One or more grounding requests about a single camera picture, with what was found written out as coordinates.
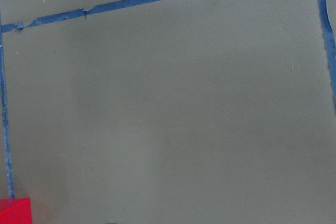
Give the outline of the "red block picked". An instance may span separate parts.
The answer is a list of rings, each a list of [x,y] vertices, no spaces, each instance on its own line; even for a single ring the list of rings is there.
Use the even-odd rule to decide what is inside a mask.
[[[32,224],[29,198],[1,199],[1,224]]]

